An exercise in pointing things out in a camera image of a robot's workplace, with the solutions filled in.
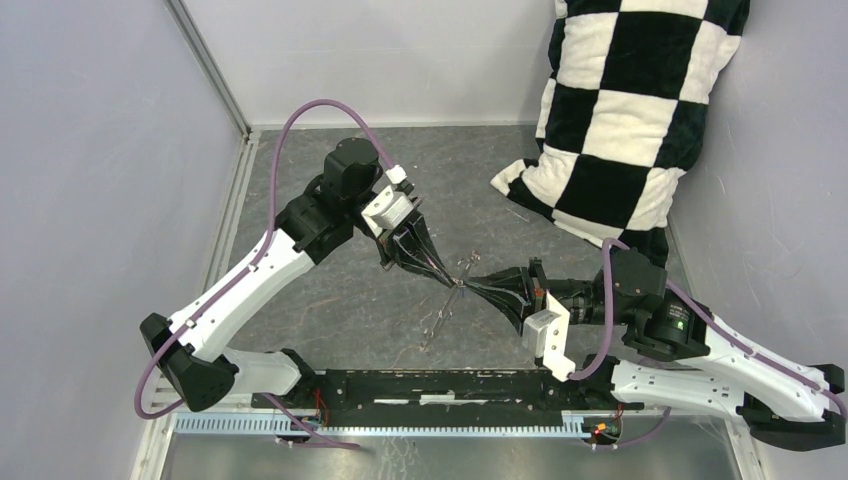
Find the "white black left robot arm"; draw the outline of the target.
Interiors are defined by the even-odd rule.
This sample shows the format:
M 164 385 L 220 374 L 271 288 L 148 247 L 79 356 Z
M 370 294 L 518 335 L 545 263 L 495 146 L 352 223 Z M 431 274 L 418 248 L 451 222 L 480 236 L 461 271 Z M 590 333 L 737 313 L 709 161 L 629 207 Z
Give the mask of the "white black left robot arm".
M 268 301 L 361 231 L 384 268 L 398 266 L 451 288 L 411 184 L 400 167 L 383 169 L 373 143 L 340 141 L 323 171 L 273 217 L 271 231 L 213 287 L 170 316 L 153 313 L 140 331 L 180 404 L 204 411 L 230 394 L 269 393 L 306 405 L 314 381 L 293 353 L 229 348 Z

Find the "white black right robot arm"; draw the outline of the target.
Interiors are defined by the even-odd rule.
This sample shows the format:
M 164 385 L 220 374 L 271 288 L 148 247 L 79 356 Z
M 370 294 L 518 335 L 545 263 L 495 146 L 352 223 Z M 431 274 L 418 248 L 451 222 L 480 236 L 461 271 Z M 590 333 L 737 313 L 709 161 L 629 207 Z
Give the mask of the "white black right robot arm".
M 844 371 L 802 365 L 747 339 L 636 250 L 608 245 L 592 280 L 556 280 L 532 259 L 466 281 L 505 315 L 536 363 L 591 408 L 661 405 L 739 423 L 796 452 L 843 445 Z

